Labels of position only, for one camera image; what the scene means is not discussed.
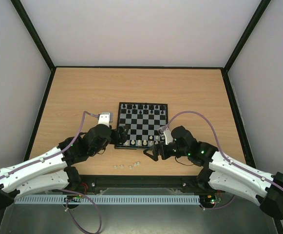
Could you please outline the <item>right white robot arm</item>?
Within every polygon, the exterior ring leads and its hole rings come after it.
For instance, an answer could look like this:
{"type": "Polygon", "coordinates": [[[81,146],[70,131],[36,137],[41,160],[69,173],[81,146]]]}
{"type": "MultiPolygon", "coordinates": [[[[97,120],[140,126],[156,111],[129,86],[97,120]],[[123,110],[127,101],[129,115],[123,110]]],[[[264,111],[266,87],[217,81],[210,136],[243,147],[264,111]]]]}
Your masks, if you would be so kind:
{"type": "Polygon", "coordinates": [[[194,165],[202,167],[196,178],[201,190],[228,192],[251,201],[274,219],[283,219],[283,173],[273,175],[243,164],[220,152],[218,147],[197,141],[183,126],[172,131],[165,129],[163,135],[163,142],[143,153],[154,161],[187,157],[194,165]]]}

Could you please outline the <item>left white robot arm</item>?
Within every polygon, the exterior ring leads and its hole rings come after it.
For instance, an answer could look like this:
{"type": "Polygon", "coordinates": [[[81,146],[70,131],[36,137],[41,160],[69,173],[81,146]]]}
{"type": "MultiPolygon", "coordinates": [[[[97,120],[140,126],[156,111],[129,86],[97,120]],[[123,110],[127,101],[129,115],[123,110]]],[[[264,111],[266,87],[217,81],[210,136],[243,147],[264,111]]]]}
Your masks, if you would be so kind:
{"type": "Polygon", "coordinates": [[[95,156],[109,144],[125,143],[128,131],[128,126],[112,129],[98,124],[86,133],[65,139],[40,156],[0,168],[0,210],[26,195],[52,189],[75,189],[80,177],[73,165],[95,156]]]}

